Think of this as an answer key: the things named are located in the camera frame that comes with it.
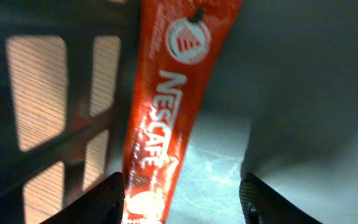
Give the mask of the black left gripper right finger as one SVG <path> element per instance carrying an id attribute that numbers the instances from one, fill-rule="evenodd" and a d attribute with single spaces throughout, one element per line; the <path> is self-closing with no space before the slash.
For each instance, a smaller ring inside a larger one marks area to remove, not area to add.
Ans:
<path id="1" fill-rule="evenodd" d="M 247 224 L 321 224 L 250 172 L 241 180 L 239 198 Z"/>

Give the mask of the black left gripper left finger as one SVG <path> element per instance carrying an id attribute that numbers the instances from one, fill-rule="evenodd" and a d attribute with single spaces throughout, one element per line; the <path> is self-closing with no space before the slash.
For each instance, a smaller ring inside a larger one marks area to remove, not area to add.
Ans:
<path id="1" fill-rule="evenodd" d="M 115 172 L 42 224 L 120 224 L 124 178 Z"/>

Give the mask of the red Nescafe stick sachet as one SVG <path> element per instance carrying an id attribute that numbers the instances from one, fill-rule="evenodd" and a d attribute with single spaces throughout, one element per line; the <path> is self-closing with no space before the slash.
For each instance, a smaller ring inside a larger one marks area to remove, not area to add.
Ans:
<path id="1" fill-rule="evenodd" d="M 165 223 L 191 130 L 241 0 L 146 0 L 122 173 L 122 222 Z"/>

